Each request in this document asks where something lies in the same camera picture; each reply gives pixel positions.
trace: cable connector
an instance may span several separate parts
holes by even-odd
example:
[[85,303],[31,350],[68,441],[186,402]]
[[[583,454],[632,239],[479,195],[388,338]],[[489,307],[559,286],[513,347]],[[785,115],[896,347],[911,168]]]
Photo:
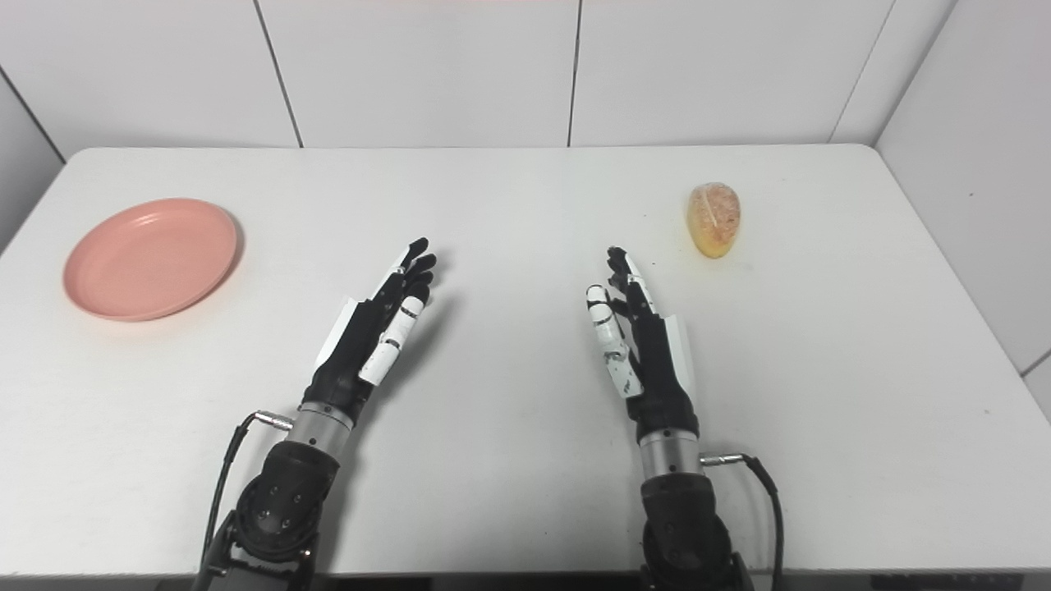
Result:
[[713,466],[726,466],[727,464],[738,464],[740,462],[745,462],[747,456],[743,453],[727,453],[723,455],[702,455],[700,457],[701,466],[704,468],[710,468]]

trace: white finger segment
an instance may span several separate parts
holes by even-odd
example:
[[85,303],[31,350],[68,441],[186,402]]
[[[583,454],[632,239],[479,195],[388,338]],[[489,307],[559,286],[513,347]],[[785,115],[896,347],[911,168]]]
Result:
[[332,330],[329,331],[329,335],[325,339],[325,343],[322,344],[322,350],[317,352],[317,359],[314,360],[314,371],[322,366],[323,363],[328,361],[329,355],[335,350],[336,344],[339,342],[339,338],[343,337],[343,331],[347,329],[347,324],[350,322],[350,317],[354,315],[354,309],[357,308],[357,302],[353,298],[347,298],[347,303],[344,304],[343,309],[339,310],[339,315],[335,319],[335,324],[332,325]]
[[397,361],[397,356],[401,353],[401,347],[405,346],[409,332],[416,325],[416,318],[421,311],[424,311],[424,303],[414,295],[410,295],[401,302],[400,308],[394,314],[387,330],[379,335],[379,344],[376,345],[376,349],[372,351],[365,365],[362,366],[362,370],[357,372],[358,378],[373,386],[378,386],[384,381],[387,372],[390,371],[394,362]]
[[617,392],[625,399],[641,394],[642,383],[632,368],[632,350],[624,342],[624,333],[613,315],[610,295],[601,285],[588,288],[588,311],[591,313],[595,335],[605,359],[605,369],[610,372],[610,379],[613,380]]
[[639,286],[642,290],[642,297],[646,299],[646,304],[650,306],[650,311],[657,313],[657,308],[654,306],[653,295],[650,294],[650,290],[646,289],[646,282],[642,279],[639,273],[639,267],[635,264],[635,261],[624,252],[624,262],[627,263],[627,283],[634,283]]

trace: silver cylinder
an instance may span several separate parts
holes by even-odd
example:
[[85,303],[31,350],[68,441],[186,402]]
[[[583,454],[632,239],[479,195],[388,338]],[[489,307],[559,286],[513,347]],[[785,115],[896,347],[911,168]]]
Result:
[[307,402],[300,405],[295,424],[285,441],[309,445],[338,460],[353,428],[350,417],[334,406]]
[[673,472],[703,474],[697,435],[682,429],[661,429],[639,441],[642,475],[648,481]]

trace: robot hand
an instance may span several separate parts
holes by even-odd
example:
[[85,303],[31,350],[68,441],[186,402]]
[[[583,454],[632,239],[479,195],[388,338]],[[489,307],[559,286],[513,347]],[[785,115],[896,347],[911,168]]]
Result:
[[[592,285],[588,309],[606,369],[637,426],[646,512],[643,578],[661,590],[750,589],[701,469],[686,333],[676,317],[657,312],[631,257],[615,246],[607,253],[610,285],[624,300],[611,299],[604,287]],[[630,324],[634,350],[618,315]]]
[[[194,591],[214,577],[247,571],[244,583],[227,589],[309,587],[314,570],[322,505],[339,469],[339,455],[372,390],[383,382],[430,297],[434,254],[421,238],[395,260],[368,300],[351,301],[322,348],[317,367],[294,421],[259,411],[234,431],[212,501],[201,573]],[[233,455],[259,420],[289,431],[270,449],[223,525],[214,532],[222,487]],[[232,551],[244,554],[236,558]]]

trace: robot finger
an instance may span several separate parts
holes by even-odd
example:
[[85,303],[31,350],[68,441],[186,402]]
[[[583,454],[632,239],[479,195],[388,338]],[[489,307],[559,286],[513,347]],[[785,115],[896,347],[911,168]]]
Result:
[[427,305],[430,294],[430,288],[420,283],[416,283],[409,288],[405,300],[401,301],[401,305],[394,313],[387,329],[379,335],[379,343],[376,345],[376,349],[372,351],[369,359],[362,365],[362,370],[357,373],[359,379],[373,386],[378,386],[384,381],[387,372],[390,371],[394,362],[397,361],[398,355],[401,353],[401,347],[405,346],[405,342],[409,338],[409,332],[415,326],[419,313],[424,311],[424,306]]
[[426,238],[419,238],[401,250],[397,259],[394,259],[391,267],[387,269],[384,278],[379,280],[379,285],[372,292],[371,299],[387,299],[391,302],[400,300],[400,292],[397,290],[397,287],[404,287],[405,273],[408,271],[410,264],[413,259],[423,254],[429,245],[430,242]]
[[408,285],[413,283],[417,277],[424,273],[430,272],[434,265],[437,263],[438,259],[434,254],[427,254],[416,259],[409,270],[405,273],[405,283]]
[[601,285],[588,288],[588,312],[591,314],[595,335],[598,338],[605,369],[622,398],[628,399],[642,393],[642,382],[636,372],[638,362],[624,339],[624,331],[617,323],[610,306],[610,294]]
[[606,263],[613,269],[610,285],[619,289],[627,298],[627,305],[632,311],[630,318],[642,313],[657,314],[653,297],[650,294],[646,282],[642,279],[641,271],[639,271],[635,261],[623,248],[617,246],[611,246],[606,252],[610,256]]

